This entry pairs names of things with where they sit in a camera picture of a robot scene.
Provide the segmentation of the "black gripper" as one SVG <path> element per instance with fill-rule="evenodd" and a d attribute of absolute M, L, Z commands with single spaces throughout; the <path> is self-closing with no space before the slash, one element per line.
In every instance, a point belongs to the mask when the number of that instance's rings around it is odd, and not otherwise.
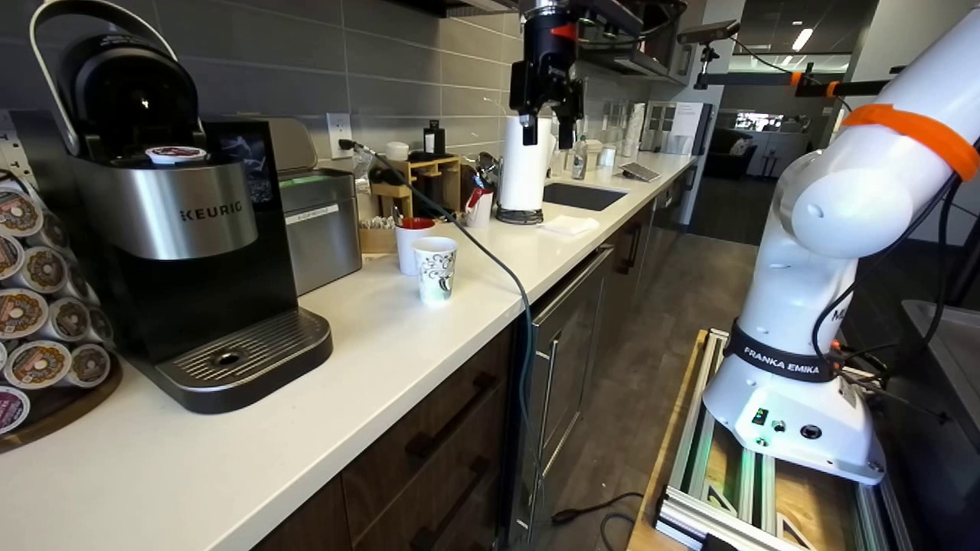
<path fill-rule="evenodd" d="M 579 11 L 569 0 L 531 0 L 520 11 L 524 54 L 511 64 L 509 107 L 518 112 L 524 144 L 540 142 L 540 110 L 557 115 L 557 147 L 569 149 L 582 115 Z"/>

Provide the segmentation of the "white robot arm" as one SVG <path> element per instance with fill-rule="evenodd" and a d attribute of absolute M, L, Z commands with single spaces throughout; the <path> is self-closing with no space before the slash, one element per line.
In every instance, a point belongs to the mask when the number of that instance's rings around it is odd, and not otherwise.
<path fill-rule="evenodd" d="M 858 483 L 885 473 L 858 390 L 834 367 L 858 264 L 895 245 L 946 180 L 976 175 L 980 5 L 853 107 L 776 186 L 754 282 L 703 406 L 781 462 Z"/>

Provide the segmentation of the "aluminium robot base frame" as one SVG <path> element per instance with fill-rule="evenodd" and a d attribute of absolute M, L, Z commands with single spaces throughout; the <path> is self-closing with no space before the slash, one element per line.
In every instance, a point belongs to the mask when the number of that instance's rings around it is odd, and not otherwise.
<path fill-rule="evenodd" d="M 912 551 L 895 487 L 745 451 L 700 406 L 725 334 L 691 340 L 628 551 Z"/>

